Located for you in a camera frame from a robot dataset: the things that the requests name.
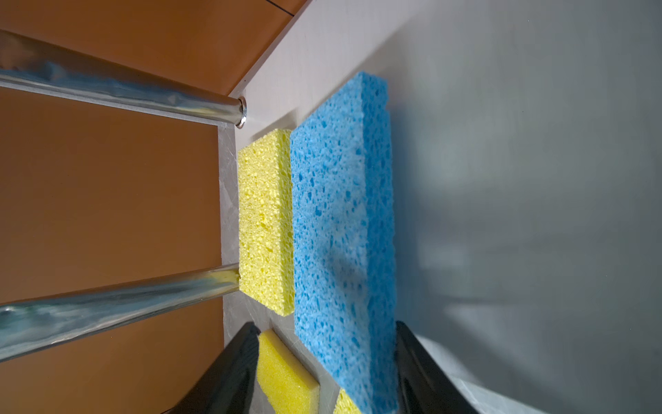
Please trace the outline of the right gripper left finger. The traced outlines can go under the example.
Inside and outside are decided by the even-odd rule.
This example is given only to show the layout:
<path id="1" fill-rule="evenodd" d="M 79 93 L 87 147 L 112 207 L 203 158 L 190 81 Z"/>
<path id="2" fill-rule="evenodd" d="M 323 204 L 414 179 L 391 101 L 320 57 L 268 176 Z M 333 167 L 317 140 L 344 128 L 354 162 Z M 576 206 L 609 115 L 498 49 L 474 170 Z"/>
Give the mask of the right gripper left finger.
<path id="1" fill-rule="evenodd" d="M 248 413 L 260 355 L 260 329 L 247 322 L 172 413 Z"/>

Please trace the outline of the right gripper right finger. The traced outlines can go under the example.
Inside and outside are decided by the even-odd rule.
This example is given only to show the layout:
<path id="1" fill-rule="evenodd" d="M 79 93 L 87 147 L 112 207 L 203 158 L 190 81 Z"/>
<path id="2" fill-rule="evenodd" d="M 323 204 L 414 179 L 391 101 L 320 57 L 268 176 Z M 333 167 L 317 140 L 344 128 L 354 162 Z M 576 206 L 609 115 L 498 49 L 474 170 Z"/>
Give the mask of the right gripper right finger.
<path id="1" fill-rule="evenodd" d="M 396 361 L 401 413 L 479 414 L 402 321 Z"/>

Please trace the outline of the blue cellulose sponge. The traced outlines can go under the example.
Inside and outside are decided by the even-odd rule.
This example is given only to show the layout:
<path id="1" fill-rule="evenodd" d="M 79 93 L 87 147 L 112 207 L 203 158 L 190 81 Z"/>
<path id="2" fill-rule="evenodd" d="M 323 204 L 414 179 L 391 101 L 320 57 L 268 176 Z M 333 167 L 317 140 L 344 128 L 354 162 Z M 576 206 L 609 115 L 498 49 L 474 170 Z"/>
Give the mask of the blue cellulose sponge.
<path id="1" fill-rule="evenodd" d="M 291 136 L 295 331 L 364 413 L 398 409 L 388 100 L 358 73 Z"/>

